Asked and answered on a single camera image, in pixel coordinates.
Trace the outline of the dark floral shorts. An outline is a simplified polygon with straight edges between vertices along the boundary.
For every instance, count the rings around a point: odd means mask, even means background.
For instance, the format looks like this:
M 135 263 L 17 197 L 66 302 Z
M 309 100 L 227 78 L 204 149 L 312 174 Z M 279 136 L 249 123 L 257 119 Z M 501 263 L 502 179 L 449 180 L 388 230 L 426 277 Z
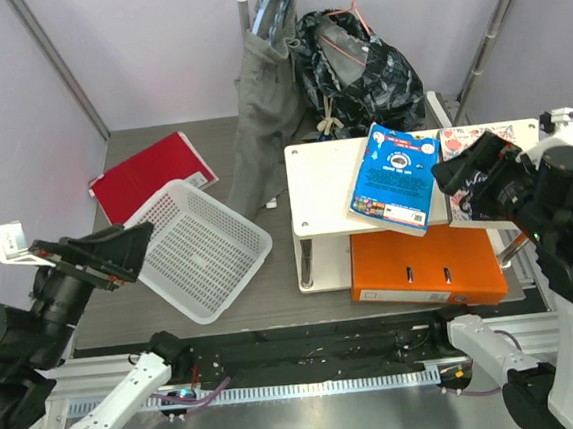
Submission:
M 396 131 L 425 128 L 423 82 L 406 56 L 371 32 L 362 52 L 355 25 L 312 11 L 296 25 L 293 65 L 318 139 L 364 137 L 372 124 Z

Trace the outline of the grey shorts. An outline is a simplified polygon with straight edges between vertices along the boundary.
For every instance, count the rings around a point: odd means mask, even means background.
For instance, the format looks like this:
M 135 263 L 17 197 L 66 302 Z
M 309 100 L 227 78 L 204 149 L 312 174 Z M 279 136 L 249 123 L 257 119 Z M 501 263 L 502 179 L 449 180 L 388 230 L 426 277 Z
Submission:
M 250 29 L 244 37 L 233 184 L 226 205 L 250 220 L 286 189 L 284 149 L 305 114 L 292 53 L 298 45 L 296 1 L 291 0 L 273 44 Z

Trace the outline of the pink wire hanger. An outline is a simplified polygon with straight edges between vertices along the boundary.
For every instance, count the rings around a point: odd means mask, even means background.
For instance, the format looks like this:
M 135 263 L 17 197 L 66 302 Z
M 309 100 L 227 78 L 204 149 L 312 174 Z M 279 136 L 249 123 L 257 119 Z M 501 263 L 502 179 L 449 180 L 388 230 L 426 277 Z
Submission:
M 364 16 L 361 15 L 358 5 L 358 0 L 350 0 L 350 5 L 346 9 L 327 9 L 324 11 L 324 15 L 327 17 L 335 17 L 340 19 L 344 16 L 347 22 L 353 22 L 355 25 L 354 34 L 359 39 L 360 50 L 366 54 L 369 54 L 370 50 L 367 46 L 367 41 L 371 36 L 371 29 L 367 25 Z

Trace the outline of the light blue hanger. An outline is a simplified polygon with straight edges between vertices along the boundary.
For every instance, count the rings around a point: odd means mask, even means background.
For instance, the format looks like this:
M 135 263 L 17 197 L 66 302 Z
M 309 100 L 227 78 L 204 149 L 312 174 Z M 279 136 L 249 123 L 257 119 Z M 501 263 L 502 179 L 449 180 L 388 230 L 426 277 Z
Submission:
M 273 44 L 286 21 L 291 0 L 260 0 L 250 32 Z

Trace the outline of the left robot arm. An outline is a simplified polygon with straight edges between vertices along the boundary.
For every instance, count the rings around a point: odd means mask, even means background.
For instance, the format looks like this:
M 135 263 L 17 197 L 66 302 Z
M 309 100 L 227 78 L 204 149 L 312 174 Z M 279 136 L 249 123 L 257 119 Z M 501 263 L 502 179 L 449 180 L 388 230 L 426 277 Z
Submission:
M 0 304 L 0 429 L 42 429 L 56 386 L 45 372 L 63 363 L 95 289 L 137 281 L 153 229 L 151 222 L 116 224 L 80 239 L 35 240 L 16 251 L 37 273 L 31 308 Z M 159 387 L 191 375 L 192 351 L 183 339 L 156 332 L 147 347 L 96 409 L 69 429 L 122 429 Z

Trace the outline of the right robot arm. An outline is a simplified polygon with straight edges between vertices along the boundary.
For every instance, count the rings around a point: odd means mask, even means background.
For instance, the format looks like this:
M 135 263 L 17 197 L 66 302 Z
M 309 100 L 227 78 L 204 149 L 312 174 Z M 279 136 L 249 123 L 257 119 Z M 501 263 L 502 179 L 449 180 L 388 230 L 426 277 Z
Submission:
M 472 314 L 433 327 L 430 345 L 440 355 L 460 350 L 477 362 L 498 384 L 521 429 L 573 429 L 573 145 L 541 141 L 523 151 L 489 131 L 432 169 L 449 195 L 474 173 L 484 179 L 471 207 L 512 222 L 534 245 L 557 311 L 557 360 L 542 362 L 517 350 Z

